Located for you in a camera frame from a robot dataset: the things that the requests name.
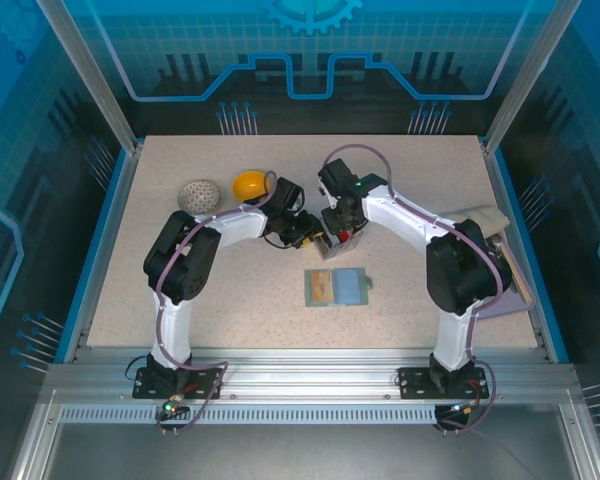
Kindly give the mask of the patterned ceramic bowl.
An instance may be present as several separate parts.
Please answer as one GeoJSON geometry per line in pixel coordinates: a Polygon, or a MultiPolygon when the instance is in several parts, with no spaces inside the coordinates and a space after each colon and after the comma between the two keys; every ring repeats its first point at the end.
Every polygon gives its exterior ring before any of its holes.
{"type": "Polygon", "coordinates": [[[213,211],[221,201],[221,192],[212,182],[195,180],[178,193],[177,204],[179,208],[189,215],[202,215],[213,211]]]}

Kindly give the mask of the aluminium frame post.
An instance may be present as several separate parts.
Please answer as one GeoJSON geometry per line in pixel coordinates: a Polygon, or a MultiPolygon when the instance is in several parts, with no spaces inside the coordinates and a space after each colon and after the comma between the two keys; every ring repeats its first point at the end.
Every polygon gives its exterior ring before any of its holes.
{"type": "Polygon", "coordinates": [[[499,147],[581,2],[556,0],[485,136],[484,154],[491,155],[499,147]]]}
{"type": "Polygon", "coordinates": [[[137,150],[137,140],[96,59],[63,0],[36,0],[104,120],[127,154],[137,150]]]}

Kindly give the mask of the small electronics board with LED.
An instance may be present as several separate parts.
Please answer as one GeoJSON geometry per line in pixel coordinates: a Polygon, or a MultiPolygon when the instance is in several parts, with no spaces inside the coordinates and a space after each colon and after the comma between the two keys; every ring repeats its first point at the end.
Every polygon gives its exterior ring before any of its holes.
{"type": "Polygon", "coordinates": [[[471,415],[479,408],[477,401],[435,407],[437,426],[443,430],[462,430],[468,426],[471,415]]]}
{"type": "Polygon", "coordinates": [[[182,402],[183,397],[181,396],[172,396],[167,399],[157,412],[157,420],[159,422],[165,422],[184,419],[190,412],[190,408],[186,405],[182,405],[182,402]]]}

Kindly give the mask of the beige credit card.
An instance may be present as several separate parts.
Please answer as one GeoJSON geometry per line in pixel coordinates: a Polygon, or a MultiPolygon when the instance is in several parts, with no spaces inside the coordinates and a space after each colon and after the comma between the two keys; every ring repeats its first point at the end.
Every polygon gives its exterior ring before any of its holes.
{"type": "Polygon", "coordinates": [[[308,274],[309,299],[313,303],[330,303],[334,300],[332,273],[330,270],[313,270],[308,274]]]}

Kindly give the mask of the aluminium mounting rail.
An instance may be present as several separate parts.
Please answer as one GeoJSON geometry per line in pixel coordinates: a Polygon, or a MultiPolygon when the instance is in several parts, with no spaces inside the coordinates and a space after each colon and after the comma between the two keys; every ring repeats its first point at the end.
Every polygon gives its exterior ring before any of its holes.
{"type": "MultiPolygon", "coordinates": [[[[123,372],[139,355],[132,348],[86,347],[76,360],[49,367],[40,401],[63,404],[131,402],[123,372]]],[[[498,406],[562,404],[581,399],[575,369],[548,361],[541,348],[486,349],[479,360],[492,367],[490,389],[498,406]]],[[[221,402],[326,404],[396,403],[400,367],[425,367],[429,351],[416,349],[196,348],[192,362],[228,363],[221,402]]]]}

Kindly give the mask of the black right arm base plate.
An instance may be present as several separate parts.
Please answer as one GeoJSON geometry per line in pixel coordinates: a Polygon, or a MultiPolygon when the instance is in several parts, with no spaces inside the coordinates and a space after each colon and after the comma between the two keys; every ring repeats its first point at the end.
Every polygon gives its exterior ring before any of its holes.
{"type": "Polygon", "coordinates": [[[449,375],[429,367],[403,367],[397,370],[396,384],[403,400],[490,397],[485,371],[476,366],[449,375]]]}

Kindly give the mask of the blue card tray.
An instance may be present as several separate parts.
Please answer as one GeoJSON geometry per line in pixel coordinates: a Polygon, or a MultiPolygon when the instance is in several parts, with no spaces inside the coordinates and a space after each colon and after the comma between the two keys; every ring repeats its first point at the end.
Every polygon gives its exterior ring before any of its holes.
{"type": "Polygon", "coordinates": [[[333,279],[334,300],[330,303],[313,303],[309,299],[308,274],[304,272],[305,305],[307,307],[365,306],[369,303],[369,291],[373,288],[364,268],[314,269],[330,270],[333,279]]]}

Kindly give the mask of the yellow bowl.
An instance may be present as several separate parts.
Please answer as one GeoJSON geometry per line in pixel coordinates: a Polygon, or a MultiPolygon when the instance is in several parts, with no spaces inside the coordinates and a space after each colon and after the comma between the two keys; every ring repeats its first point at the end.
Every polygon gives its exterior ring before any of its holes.
{"type": "Polygon", "coordinates": [[[238,174],[232,183],[232,193],[241,203],[266,196],[271,188],[271,178],[266,173],[257,170],[238,174]]]}

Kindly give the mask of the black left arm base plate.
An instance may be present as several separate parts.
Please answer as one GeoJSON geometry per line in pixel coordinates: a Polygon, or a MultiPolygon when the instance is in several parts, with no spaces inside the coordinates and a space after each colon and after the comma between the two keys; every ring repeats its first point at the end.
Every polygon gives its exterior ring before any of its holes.
{"type": "Polygon", "coordinates": [[[221,368],[191,371],[141,367],[136,372],[132,397],[167,400],[181,394],[186,400],[204,400],[221,373],[221,368]]]}

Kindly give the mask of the beige cloth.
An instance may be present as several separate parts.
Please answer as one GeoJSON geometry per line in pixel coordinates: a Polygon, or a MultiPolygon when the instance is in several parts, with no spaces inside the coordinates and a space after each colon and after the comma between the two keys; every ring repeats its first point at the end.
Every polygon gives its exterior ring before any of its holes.
{"type": "Polygon", "coordinates": [[[497,206],[489,204],[443,212],[442,216],[454,223],[472,220],[479,225],[486,238],[500,234],[510,225],[509,218],[497,206]]]}

